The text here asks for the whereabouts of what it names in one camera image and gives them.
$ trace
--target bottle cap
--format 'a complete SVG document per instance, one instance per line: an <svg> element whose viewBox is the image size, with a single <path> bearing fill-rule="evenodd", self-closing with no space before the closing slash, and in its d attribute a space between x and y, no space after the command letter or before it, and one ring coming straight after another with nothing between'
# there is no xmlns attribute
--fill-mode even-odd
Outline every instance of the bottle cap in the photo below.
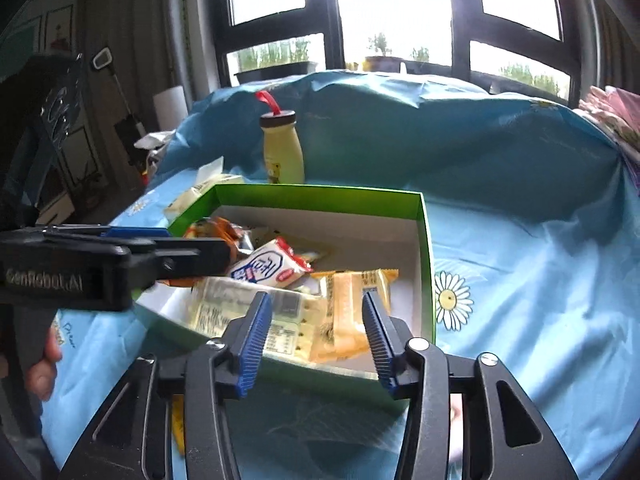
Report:
<svg viewBox="0 0 640 480"><path fill-rule="evenodd" d="M293 110L281 110L276 102L266 90L260 90L255 93L259 101L267 103L271 112L260 116L260 126L263 128L274 128L276 126L284 126L296 122L296 113Z"/></svg>

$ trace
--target blue bedsheet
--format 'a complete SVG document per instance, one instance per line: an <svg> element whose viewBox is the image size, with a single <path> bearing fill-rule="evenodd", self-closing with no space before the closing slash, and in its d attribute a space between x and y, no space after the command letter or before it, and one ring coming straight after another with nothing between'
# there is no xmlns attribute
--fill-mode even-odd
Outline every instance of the blue bedsheet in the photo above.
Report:
<svg viewBox="0 0 640 480"><path fill-rule="evenodd" d="M197 103L117 223L162 224L162 208L220 155L264 179L266 110L253 96L264 86ZM498 354L579 477L598 478L640 416L640 203L615 146L566 108L447 78L324 72L268 89L297 112L308 182L424 193L437 344ZM60 465L154 345L131 313L62 316L65 357L42 419ZM230 423L246 478L392 478L403 430L402 419L259 382Z"/></svg>

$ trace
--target cardboard box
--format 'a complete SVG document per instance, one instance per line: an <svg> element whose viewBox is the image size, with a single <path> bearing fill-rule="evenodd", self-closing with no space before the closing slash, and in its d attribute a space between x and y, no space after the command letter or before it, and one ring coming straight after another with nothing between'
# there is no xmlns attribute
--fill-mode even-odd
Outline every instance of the cardboard box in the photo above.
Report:
<svg viewBox="0 0 640 480"><path fill-rule="evenodd" d="M331 246L331 253L314 264L315 270L399 269L399 278L391 285L392 315L404 319L414 335L434 341L433 257L421 193L228 184L213 187L169 230L181 236L192 222L212 213L237 224L268 226ZM154 330L192 349L206 338L188 328L188 301L188 290L156 285L138 299L139 315ZM376 375L370 354L305 367L267 356L260 374L342 397L364 396L382 404L389 400L377 383L371 384Z"/></svg>

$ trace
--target metal screw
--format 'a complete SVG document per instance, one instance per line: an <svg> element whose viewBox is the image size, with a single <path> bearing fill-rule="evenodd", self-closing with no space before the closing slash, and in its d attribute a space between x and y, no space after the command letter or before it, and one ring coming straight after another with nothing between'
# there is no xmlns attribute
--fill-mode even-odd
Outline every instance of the metal screw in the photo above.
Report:
<svg viewBox="0 0 640 480"><path fill-rule="evenodd" d="M485 352L480 356L480 362L487 366L495 366L498 364L498 358L490 352Z"/></svg>
<svg viewBox="0 0 640 480"><path fill-rule="evenodd" d="M220 339L209 339L207 345L213 346L216 350L222 350L226 346Z"/></svg>
<svg viewBox="0 0 640 480"><path fill-rule="evenodd" d="M409 348L416 352L423 352L429 348L429 342L421 337L414 337L409 339Z"/></svg>

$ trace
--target white cylinder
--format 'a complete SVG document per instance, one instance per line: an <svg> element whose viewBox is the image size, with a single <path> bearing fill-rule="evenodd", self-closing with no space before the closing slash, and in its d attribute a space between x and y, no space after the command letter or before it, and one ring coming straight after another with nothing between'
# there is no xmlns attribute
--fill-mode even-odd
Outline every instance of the white cylinder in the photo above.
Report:
<svg viewBox="0 0 640 480"><path fill-rule="evenodd" d="M175 130L189 115L182 86L174 86L154 95L154 107L161 130Z"/></svg>

